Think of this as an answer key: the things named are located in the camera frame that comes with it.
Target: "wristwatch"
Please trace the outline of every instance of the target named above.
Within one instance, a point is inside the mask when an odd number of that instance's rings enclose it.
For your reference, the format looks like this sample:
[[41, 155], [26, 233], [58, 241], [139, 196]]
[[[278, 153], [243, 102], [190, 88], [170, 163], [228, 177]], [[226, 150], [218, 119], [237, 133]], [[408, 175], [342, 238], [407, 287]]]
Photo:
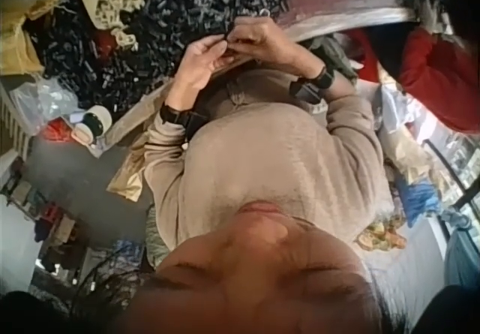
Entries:
[[190, 110], [178, 111], [166, 104], [163, 104], [160, 108], [160, 117], [164, 124], [165, 122], [169, 122], [171, 124], [181, 125], [185, 128], [188, 124], [190, 114]]
[[189, 142], [195, 133], [210, 120], [208, 115], [203, 115], [195, 110], [178, 111], [163, 103], [160, 108], [162, 123], [181, 125], [185, 129], [185, 138]]
[[335, 71], [325, 65], [318, 77], [300, 78], [290, 84], [289, 93], [294, 98], [317, 105], [323, 99], [323, 90], [329, 89], [335, 79]]
[[310, 80], [318, 89], [326, 90], [330, 89], [335, 79], [335, 71], [333, 68], [329, 68], [325, 65], [320, 72], [319, 76]]

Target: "sweater sleeve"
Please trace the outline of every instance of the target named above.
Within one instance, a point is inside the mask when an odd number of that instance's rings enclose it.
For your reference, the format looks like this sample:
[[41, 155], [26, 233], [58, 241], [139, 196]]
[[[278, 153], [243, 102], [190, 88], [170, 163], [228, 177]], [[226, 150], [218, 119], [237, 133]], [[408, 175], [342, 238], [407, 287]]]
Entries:
[[435, 45], [432, 35], [422, 28], [409, 35], [403, 52], [400, 84], [451, 129], [478, 132], [479, 88], [466, 82], [457, 70], [444, 69], [448, 63], [432, 59]]
[[374, 131], [371, 103], [357, 95], [329, 103], [327, 129], [340, 141], [340, 149], [347, 158], [362, 200], [374, 205], [378, 186], [384, 183], [383, 152]]
[[145, 180], [150, 187], [157, 212], [160, 236], [172, 249], [177, 245], [179, 190], [184, 170], [185, 129], [162, 123], [159, 115], [148, 130], [145, 145]]

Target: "workbench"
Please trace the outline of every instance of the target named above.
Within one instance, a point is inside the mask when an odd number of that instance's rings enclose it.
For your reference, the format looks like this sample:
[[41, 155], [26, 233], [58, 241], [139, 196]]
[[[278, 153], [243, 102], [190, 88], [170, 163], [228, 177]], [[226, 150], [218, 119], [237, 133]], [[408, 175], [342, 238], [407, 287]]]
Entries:
[[[413, 19], [413, 12], [400, 7], [395, 0], [289, 0], [289, 8], [278, 18], [278, 23], [297, 42], [347, 29]], [[106, 133], [102, 147], [91, 149], [92, 154], [100, 156], [155, 114], [169, 87], [170, 83], [165, 83], [132, 107]]]

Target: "gray floor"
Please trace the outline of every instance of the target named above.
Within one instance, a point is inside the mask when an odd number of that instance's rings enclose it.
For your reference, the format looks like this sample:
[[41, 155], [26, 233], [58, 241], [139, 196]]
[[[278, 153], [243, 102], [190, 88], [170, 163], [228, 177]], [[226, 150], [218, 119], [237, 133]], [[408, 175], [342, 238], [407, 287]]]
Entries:
[[116, 239], [143, 241], [152, 201], [149, 189], [144, 188], [138, 203], [106, 191], [126, 152], [115, 147], [96, 159], [79, 144], [38, 137], [26, 163], [26, 177], [85, 225], [92, 245], [107, 246]]

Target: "plastic bag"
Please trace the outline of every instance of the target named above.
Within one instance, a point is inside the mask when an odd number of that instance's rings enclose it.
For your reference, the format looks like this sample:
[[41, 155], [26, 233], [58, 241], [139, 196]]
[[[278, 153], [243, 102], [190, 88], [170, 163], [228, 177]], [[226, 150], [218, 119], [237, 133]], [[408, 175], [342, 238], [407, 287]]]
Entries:
[[11, 92], [11, 98], [30, 135], [37, 135], [49, 121], [78, 109], [76, 95], [63, 89], [57, 79], [24, 83]]
[[382, 85], [383, 126], [389, 134], [419, 116], [419, 106], [410, 95], [398, 91], [395, 85]]

